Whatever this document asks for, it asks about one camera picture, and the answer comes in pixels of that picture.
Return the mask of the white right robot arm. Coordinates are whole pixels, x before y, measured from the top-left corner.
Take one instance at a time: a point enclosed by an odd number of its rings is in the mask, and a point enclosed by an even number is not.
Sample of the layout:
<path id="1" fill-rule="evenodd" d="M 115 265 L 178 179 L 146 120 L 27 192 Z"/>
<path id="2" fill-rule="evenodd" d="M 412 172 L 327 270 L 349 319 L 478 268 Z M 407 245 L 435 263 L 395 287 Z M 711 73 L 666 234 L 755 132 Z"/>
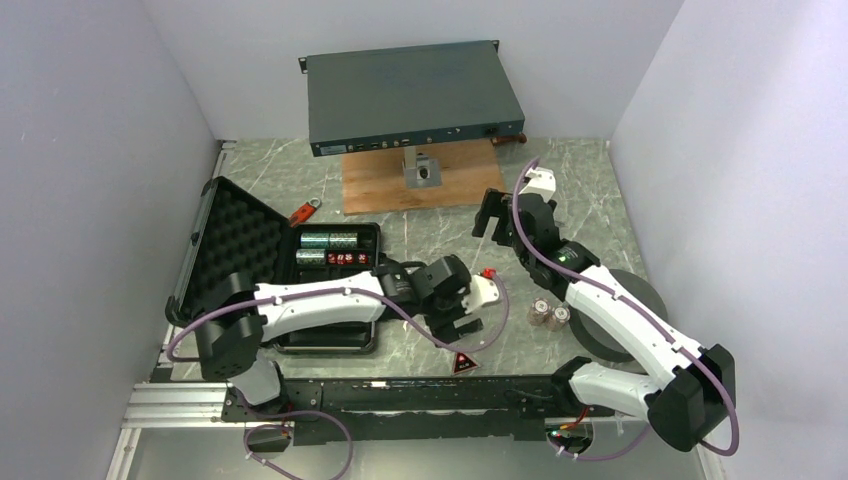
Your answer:
<path id="1" fill-rule="evenodd" d="M 720 344 L 710 348 L 680 333 L 634 297 L 582 244 L 563 239 L 556 203 L 538 193 L 488 189 L 472 234 L 497 220 L 492 239 L 510 247 L 532 281 L 591 319 L 643 368 L 642 374 L 610 369 L 577 356 L 551 376 L 551 401 L 574 415 L 600 406 L 647 422 L 672 448 L 697 444 L 732 456 L 740 444 L 735 400 L 735 360 Z"/>

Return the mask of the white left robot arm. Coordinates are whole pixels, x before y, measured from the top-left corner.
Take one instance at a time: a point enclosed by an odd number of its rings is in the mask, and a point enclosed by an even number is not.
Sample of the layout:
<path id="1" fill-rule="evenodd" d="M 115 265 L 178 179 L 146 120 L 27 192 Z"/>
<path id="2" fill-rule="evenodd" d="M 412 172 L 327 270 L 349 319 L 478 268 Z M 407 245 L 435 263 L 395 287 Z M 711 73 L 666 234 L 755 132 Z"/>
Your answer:
<path id="1" fill-rule="evenodd" d="M 458 320 L 503 297 L 492 277 L 471 274 L 455 255 L 430 264 L 385 259 L 335 280 L 236 284 L 229 293 L 218 291 L 198 318 L 201 375 L 230 383 L 258 417 L 272 420 L 285 411 L 289 395 L 281 367 L 262 351 L 266 343 L 335 323 L 420 316 L 418 331 L 445 347 L 467 331 Z"/>

